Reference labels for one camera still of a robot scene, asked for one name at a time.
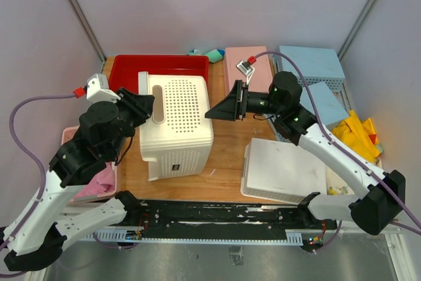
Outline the red tray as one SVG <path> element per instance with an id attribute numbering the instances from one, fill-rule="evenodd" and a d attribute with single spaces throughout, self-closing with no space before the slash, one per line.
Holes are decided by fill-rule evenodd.
<path id="1" fill-rule="evenodd" d="M 209 58 L 201 55 L 117 55 L 108 79 L 111 90 L 137 93 L 138 73 L 209 77 Z"/>

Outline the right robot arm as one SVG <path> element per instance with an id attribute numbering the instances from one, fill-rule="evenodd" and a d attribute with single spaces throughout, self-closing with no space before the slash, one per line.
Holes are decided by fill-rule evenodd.
<path id="1" fill-rule="evenodd" d="M 403 210 L 405 177 L 386 172 L 352 151 L 327 131 L 316 116 L 300 104 L 302 87 L 290 72 L 274 75 L 268 92 L 249 91 L 236 80 L 231 92 L 205 113 L 205 118 L 235 121 L 247 113 L 272 115 L 278 133 L 308 151 L 340 176 L 353 195 L 310 193 L 299 204 L 298 220 L 314 228 L 321 220 L 353 221 L 360 229 L 378 235 Z"/>

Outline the small cream basket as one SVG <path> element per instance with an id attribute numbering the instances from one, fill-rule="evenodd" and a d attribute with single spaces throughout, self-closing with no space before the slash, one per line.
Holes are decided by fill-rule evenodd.
<path id="1" fill-rule="evenodd" d="M 310 193 L 327 193 L 326 167 L 292 143 L 252 138 L 245 148 L 240 192 L 298 205 Z"/>

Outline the large cream basket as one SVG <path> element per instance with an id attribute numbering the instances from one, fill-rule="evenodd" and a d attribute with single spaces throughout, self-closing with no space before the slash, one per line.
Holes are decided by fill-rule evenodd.
<path id="1" fill-rule="evenodd" d="M 214 141 L 205 79 L 139 72 L 138 91 L 155 98 L 151 118 L 139 127 L 148 181 L 201 173 Z"/>

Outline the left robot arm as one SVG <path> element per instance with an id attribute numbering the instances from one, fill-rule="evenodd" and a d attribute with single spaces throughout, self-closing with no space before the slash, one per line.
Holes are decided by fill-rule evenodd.
<path id="1" fill-rule="evenodd" d="M 117 162 L 126 139 L 153 114 L 152 95 L 120 88 L 116 96 L 89 106 L 79 117 L 74 137 L 62 144 L 47 170 L 42 170 L 38 192 L 20 216 L 1 229 L 4 263 L 11 272 L 38 271 L 54 263 L 73 243 L 105 226 L 136 224 L 140 204 L 129 191 L 118 192 L 106 203 L 68 220 L 62 210 L 105 170 Z"/>

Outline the blue perforated basket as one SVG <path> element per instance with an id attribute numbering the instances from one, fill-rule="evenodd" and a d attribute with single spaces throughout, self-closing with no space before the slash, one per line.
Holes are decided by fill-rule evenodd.
<path id="1" fill-rule="evenodd" d="M 332 92 L 341 91 L 345 74 L 334 49 L 281 45 L 278 51 L 297 65 L 309 86 L 324 82 Z"/>
<path id="2" fill-rule="evenodd" d="M 348 112 L 339 102 L 336 95 L 326 85 L 326 83 L 319 82 L 317 84 L 312 84 L 309 86 L 309 89 L 322 123 L 329 131 L 332 131 L 343 120 L 349 117 Z M 310 102 L 310 97 L 305 88 L 303 88 L 303 92 L 301 94 L 300 104 L 302 104 L 304 108 L 315 115 L 312 103 Z M 275 133 L 276 139 L 278 141 L 290 142 L 289 140 L 283 138 L 281 134 L 276 131 L 274 127 L 274 118 L 269 119 L 269 125 L 272 131 Z"/>

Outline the pink perforated basket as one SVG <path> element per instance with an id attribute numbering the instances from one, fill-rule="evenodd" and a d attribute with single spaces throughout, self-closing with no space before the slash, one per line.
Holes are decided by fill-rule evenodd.
<path id="1" fill-rule="evenodd" d="M 248 59 L 266 51 L 266 46 L 227 47 L 224 55 L 224 80 L 226 95 L 232 90 L 236 80 L 249 85 L 249 91 L 268 93 L 272 82 L 272 69 L 268 55 L 259 57 L 253 64 Z"/>

